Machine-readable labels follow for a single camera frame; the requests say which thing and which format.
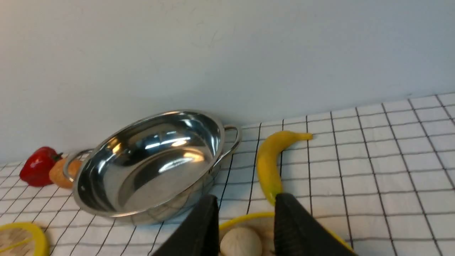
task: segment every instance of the metal bowl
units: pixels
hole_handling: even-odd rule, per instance
[[[225,130],[235,129],[223,152]],[[190,209],[213,185],[220,161],[232,154],[241,129],[207,113],[173,111],[139,120],[95,149],[68,156],[65,176],[86,212],[133,224],[161,222]],[[91,152],[75,179],[71,161]]]

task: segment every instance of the yellow banana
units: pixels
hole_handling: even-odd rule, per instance
[[[275,196],[283,191],[277,169],[278,154],[297,141],[310,139],[313,139],[311,133],[280,131],[270,135],[259,148],[256,159],[259,183],[272,205],[275,206]]]

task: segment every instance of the white wall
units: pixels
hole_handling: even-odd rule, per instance
[[[0,162],[176,108],[256,123],[455,91],[453,0],[2,0]]]

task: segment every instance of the white tablecloth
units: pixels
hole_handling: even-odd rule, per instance
[[[284,190],[321,224],[359,255],[455,255],[454,117],[452,93],[244,127],[243,142],[211,190],[220,222],[273,211],[255,173],[256,151],[276,131],[308,131],[314,140],[285,150],[279,169]],[[185,218],[114,223],[81,211],[69,190],[27,186],[21,168],[0,164],[0,224],[40,225],[52,255],[147,255]]]

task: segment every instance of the red bell pepper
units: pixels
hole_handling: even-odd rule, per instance
[[[41,147],[27,159],[19,177],[33,187],[50,185],[49,172],[60,159],[61,154],[53,148]]]

